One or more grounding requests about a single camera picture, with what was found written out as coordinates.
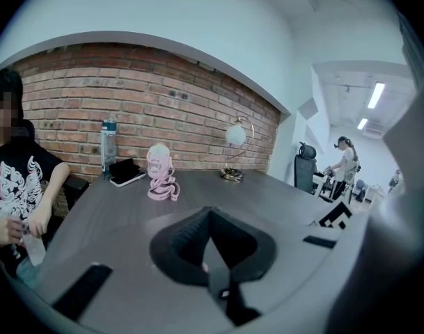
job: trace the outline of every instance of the pink figurine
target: pink figurine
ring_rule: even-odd
[[[147,154],[147,174],[151,178],[148,196],[154,200],[178,200],[180,187],[175,182],[175,169],[171,162],[170,150],[158,143]]]

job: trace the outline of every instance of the black chair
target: black chair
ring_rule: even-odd
[[[315,148],[301,142],[299,154],[295,155],[294,160],[294,187],[309,194],[312,194],[313,190],[316,156]]]
[[[20,126],[16,128],[14,137],[23,136],[29,137],[35,141],[36,129],[30,120],[21,120]],[[84,191],[89,187],[86,180],[69,175],[63,184],[63,192],[65,193],[68,209],[74,207],[75,202],[81,197]]]

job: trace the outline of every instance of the gray table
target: gray table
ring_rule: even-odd
[[[98,261],[113,267],[114,273],[80,319],[83,326],[115,334],[232,330],[206,289],[169,280],[148,254],[157,231],[203,206],[220,207],[274,237],[277,261],[261,281],[242,285],[246,303],[255,303],[266,314],[263,318],[296,296],[305,283],[322,280],[315,272],[333,251],[302,239],[317,233],[327,239],[340,237],[340,230],[305,226],[326,203],[254,170],[246,172],[243,183],[222,180],[216,171],[179,171],[175,176],[181,187],[177,202],[149,199],[148,178],[117,188],[99,177],[56,233],[40,270],[38,295],[54,302]],[[340,287],[348,273],[344,269],[333,286]],[[328,292],[331,299],[334,294]],[[306,300],[312,303],[313,298]]]

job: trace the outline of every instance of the fluorescent light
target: fluorescent light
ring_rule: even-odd
[[[376,107],[377,102],[379,101],[380,96],[384,92],[385,84],[383,83],[377,83],[376,87],[374,88],[374,93],[372,94],[370,103],[368,105],[369,109],[373,109]]]
[[[362,130],[363,127],[366,125],[367,122],[368,122],[368,119],[362,119],[362,121],[360,122],[360,124],[357,127],[357,129]]]

